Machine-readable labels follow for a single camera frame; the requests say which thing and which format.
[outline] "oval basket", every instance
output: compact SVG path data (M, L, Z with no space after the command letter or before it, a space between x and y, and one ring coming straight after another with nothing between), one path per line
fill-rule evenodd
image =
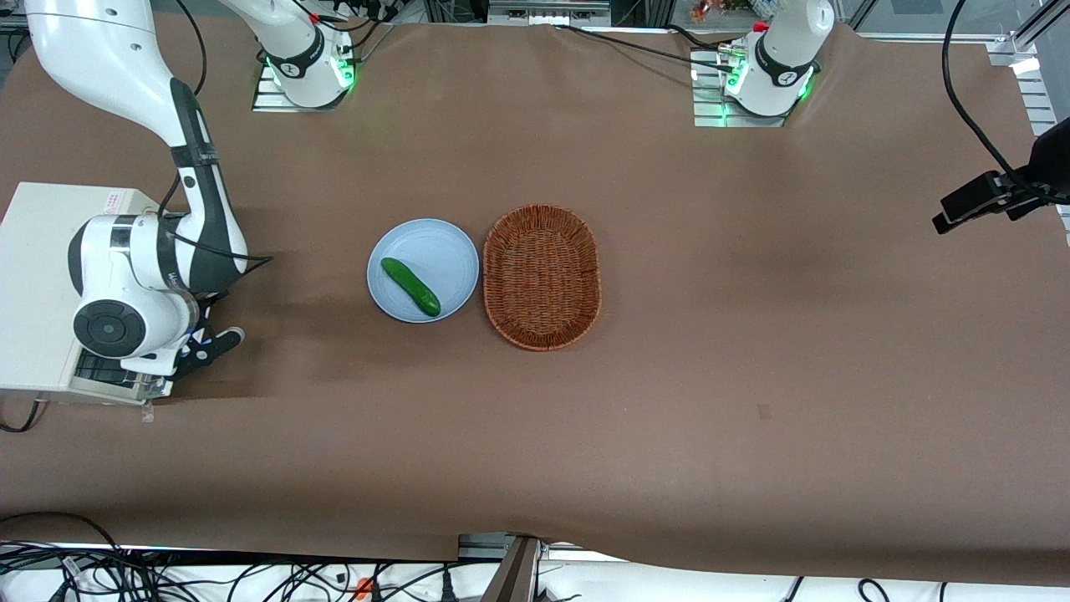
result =
M529 204L506 213L484 243L483 265L490 324L518 348L575 343L601 311L595 236L566 209Z

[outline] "brown paper tablecloth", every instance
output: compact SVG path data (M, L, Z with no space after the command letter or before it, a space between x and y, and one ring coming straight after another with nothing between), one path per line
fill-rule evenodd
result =
M195 80L187 24L157 25ZM251 35L201 27L227 184L278 258L218 312L247 342L152 425L56 406L0 437L4 512L81 512L127 543L445 557L515 530L718 571L1070 583L1070 249L1050 209L933 232L939 197L993 165L937 46L838 30L790 127L714 129L686 65L548 27L400 27L337 111L253 113ZM953 59L1023 163L1010 70ZM0 199L20 180L159 198L172 174L152 134L31 55L0 157ZM396 223L478 245L530 202L598 240L605 307L577 345L509 346L478 294L429 326L372 304L368 254ZM89 537L57 528L30 532Z

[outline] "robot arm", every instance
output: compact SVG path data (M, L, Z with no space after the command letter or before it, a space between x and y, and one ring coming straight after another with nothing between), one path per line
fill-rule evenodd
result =
M828 0L781 0L767 31L736 41L744 58L724 91L755 114L786 113L804 94L835 22Z
M348 91L348 34L317 26L289 0L225 3L256 31L291 101L330 105ZM81 295L79 342L127 370L172 375L199 328L198 300L249 267L204 114L159 53L149 0L28 0L27 20L52 79L170 148L189 212L93 217L72 240L68 263Z
M193 91L159 55L149 2L30 0L27 20L52 79L87 103L149 128L170 146L189 213L168 227L199 244L245 254L204 115ZM143 227L156 235L138 236L144 245L129 252L134 275L146 288L217 293L247 266L245 259L179 241L159 220Z

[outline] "green cucumber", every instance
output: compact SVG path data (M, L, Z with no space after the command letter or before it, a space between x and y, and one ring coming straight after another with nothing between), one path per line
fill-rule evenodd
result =
M421 312L432 319L442 313L439 297L431 292L431 289L426 283L416 277L416 274L412 273L409 265L393 257L383 257L379 264L383 266L383 271L386 272L386 275L391 276L391 279L398 282L401 290L404 290L409 293L409 296L412 296Z

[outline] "white control box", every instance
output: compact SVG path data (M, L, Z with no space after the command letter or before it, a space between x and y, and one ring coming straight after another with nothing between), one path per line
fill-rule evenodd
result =
M133 188L19 183L0 221L0 393L131 405L170 393L170 382L85 351L72 327L79 297L67 253L75 232L94 215L156 209Z

